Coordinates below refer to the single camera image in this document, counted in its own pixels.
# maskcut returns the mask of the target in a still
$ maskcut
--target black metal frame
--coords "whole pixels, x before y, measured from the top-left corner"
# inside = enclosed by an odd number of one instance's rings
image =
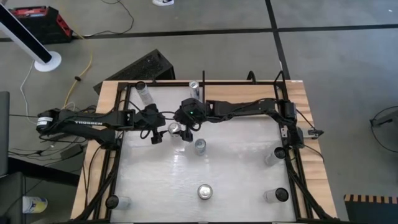
[[[284,75],[283,71],[280,71],[278,73],[278,75],[274,81],[257,81],[254,73],[251,71],[251,72],[249,72],[248,80],[251,80],[251,82],[228,82],[228,81],[227,82],[206,82],[205,71],[203,71],[202,72],[202,82],[199,83],[199,85],[203,88],[203,95],[202,95],[203,101],[205,101],[205,94],[204,94],[205,88],[206,88],[206,86],[210,86],[210,85],[272,85],[274,87],[275,97],[278,100],[280,100],[280,99],[288,100],[289,99],[289,96],[287,93],[286,82],[285,82],[285,75]],[[118,108],[117,105],[119,105],[120,102],[122,101],[121,95],[122,95],[123,90],[126,90],[126,97],[123,101],[129,101],[130,95],[131,95],[131,88],[134,88],[134,86],[135,86],[135,83],[119,83],[118,92],[116,94],[116,100],[115,100],[115,104],[114,104],[116,106],[115,108]],[[159,82],[153,81],[151,83],[147,83],[147,86],[153,86],[153,87],[188,86],[188,82],[159,83]],[[128,103],[125,103],[123,109],[126,110],[127,107],[128,107]],[[286,138],[282,138],[282,145],[284,147],[287,147]],[[293,149],[293,150],[294,150],[294,154],[295,154],[295,158],[296,158],[296,162],[297,162],[297,169],[298,169],[298,173],[300,176],[300,180],[306,185],[305,177],[304,177],[304,170],[303,170],[302,161],[301,161],[301,157],[300,157],[300,151],[298,149]],[[101,170],[101,178],[99,181],[99,185],[102,185],[106,178],[106,174],[107,174],[108,167],[109,167],[110,155],[111,155],[110,151],[107,151],[105,154],[103,167]],[[116,155],[114,157],[114,163],[116,163],[116,176],[112,180],[109,195],[112,195],[115,192],[120,156],[121,156],[121,151],[116,151]],[[290,158],[289,154],[287,154],[285,161],[288,163],[291,163],[291,158]],[[294,212],[295,212],[295,218],[296,218],[296,220],[298,220],[299,218],[301,218],[300,207],[299,207],[299,203],[298,203],[298,199],[297,199],[295,183],[294,183],[293,179],[291,179],[290,177],[289,177],[289,185],[290,185],[290,193],[292,196],[293,208],[294,208]],[[99,219],[101,201],[98,202],[98,204],[94,210],[94,216],[93,216],[94,221]],[[305,208],[306,208],[306,212],[307,212],[307,217],[312,217],[312,211],[310,208],[310,204],[306,201],[306,199],[304,199],[304,204],[305,204]],[[110,209],[106,209],[106,215],[105,215],[104,220],[110,220],[111,212],[112,211]]]

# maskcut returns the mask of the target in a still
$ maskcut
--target metal cylinder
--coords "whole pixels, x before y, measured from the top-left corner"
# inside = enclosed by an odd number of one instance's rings
[[[194,143],[195,153],[198,156],[203,156],[206,152],[206,141],[204,139],[197,139]]]
[[[263,197],[268,203],[286,202],[289,199],[289,193],[286,189],[279,187],[266,191]]]
[[[267,164],[267,166],[273,166],[278,162],[283,161],[285,157],[286,157],[285,149],[282,147],[277,147],[264,158],[264,162]]]
[[[131,199],[128,197],[118,197],[111,195],[106,199],[105,205],[108,209],[125,210],[129,208]]]
[[[181,125],[178,124],[177,122],[173,122],[169,125],[167,130],[169,131],[172,137],[180,137],[178,133],[181,131]]]
[[[154,100],[152,99],[152,96],[149,93],[148,87],[144,82],[137,82],[136,90],[137,90],[139,97],[141,98],[142,102],[145,105],[149,105],[154,102]]]
[[[202,200],[207,200],[213,195],[213,189],[208,184],[202,184],[198,188],[198,196]]]
[[[197,81],[189,82],[189,91],[191,94],[191,98],[199,100],[199,83]]]

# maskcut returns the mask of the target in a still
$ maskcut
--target wooden table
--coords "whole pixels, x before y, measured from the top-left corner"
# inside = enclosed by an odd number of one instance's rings
[[[211,80],[206,82],[223,82],[225,80]],[[114,107],[114,102],[116,99],[116,90],[118,87],[118,82],[137,82],[137,81],[105,81],[103,83],[101,94],[99,95],[97,113],[106,113]],[[186,82],[186,81],[158,81],[162,82]],[[308,104],[307,95],[305,93],[303,81],[293,81],[287,80],[287,93],[289,94],[289,100],[296,104],[298,110],[300,110],[304,116],[312,122],[312,115],[310,111],[310,106]],[[228,101],[230,103],[241,103],[258,100],[260,98],[274,98],[275,93],[273,86],[268,85],[207,85],[205,88],[206,100],[222,100]],[[309,128],[308,123],[301,117],[298,117],[297,126],[301,128]],[[306,139],[305,144],[320,151],[320,146],[317,140]],[[96,141],[90,141],[88,143],[86,156],[84,160],[84,169],[86,174],[88,173],[88,167],[93,157],[95,150],[99,147]],[[315,200],[323,207],[323,209],[331,216],[336,216],[335,205],[331,197],[330,187],[328,183],[328,177],[326,176],[325,166],[323,165],[322,158],[312,152],[307,148],[300,150],[301,159],[303,164],[303,169],[305,173],[305,178],[307,180],[307,188],[314,196]],[[100,150],[97,152],[90,174],[90,186],[88,189],[88,200],[90,201],[98,189],[98,184],[100,182],[101,168],[103,165],[105,150]],[[112,166],[113,159],[110,160],[109,170]],[[79,185],[76,192],[75,203],[73,204],[73,210],[71,218],[77,217],[84,209],[85,204],[85,181],[83,179],[83,171],[80,176]],[[303,202],[303,197],[301,191],[297,189],[298,203],[300,207],[301,217],[306,217],[305,207]],[[99,213],[100,218],[105,217],[106,208],[104,206],[106,197],[103,197],[102,206]]]

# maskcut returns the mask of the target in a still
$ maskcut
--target yellow cable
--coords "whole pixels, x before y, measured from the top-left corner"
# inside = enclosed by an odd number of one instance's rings
[[[81,38],[82,40],[85,40],[85,38],[82,35],[78,34],[76,31],[74,31],[74,33],[77,34],[77,36],[79,36],[79,38]],[[88,62],[87,67],[80,73],[80,75],[78,77],[82,77],[90,69],[92,62],[93,62],[93,51],[90,50],[90,61]],[[75,86],[76,86],[77,82],[78,81],[75,80],[73,82],[72,86],[70,87],[69,92],[67,94],[67,97],[65,98],[65,102],[63,104],[63,108],[67,106],[69,97],[72,94],[73,90],[75,89]]]

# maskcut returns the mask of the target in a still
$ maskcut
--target gray concrete floor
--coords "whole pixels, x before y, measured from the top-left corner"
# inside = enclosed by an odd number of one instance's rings
[[[264,1],[175,0],[175,5],[169,7],[155,7],[150,0],[123,2],[135,18],[130,32],[270,27]],[[83,34],[121,31],[129,25],[120,6],[94,0],[8,0],[6,6],[38,4],[60,9],[65,20]],[[396,1],[279,0],[272,1],[272,5],[279,27],[398,24]],[[398,30],[295,32],[280,36],[290,75],[304,80],[315,124],[325,130],[320,145],[338,216],[347,220],[344,194],[398,196],[398,158],[377,145],[369,128],[369,119],[375,113],[398,105]],[[199,78],[202,70],[214,79],[242,79],[250,70],[258,79],[271,79],[279,71],[270,33],[77,40],[47,48],[60,52],[63,62],[50,73],[32,72],[25,84],[30,114],[63,105],[73,77],[88,63],[90,49],[93,66],[71,97],[79,107],[96,103],[93,85],[154,49],[174,65],[178,79]],[[0,49],[0,90],[11,92],[11,113],[24,114],[19,87],[31,59],[12,42],[0,43]],[[34,128],[24,118],[11,117],[10,148],[45,148],[47,144],[39,142]],[[395,149],[398,141],[391,136],[392,131],[396,129],[385,127],[377,134]],[[81,159],[55,167],[75,170],[81,166]],[[66,221],[75,188],[43,182],[31,195],[47,197],[55,205],[32,220]]]

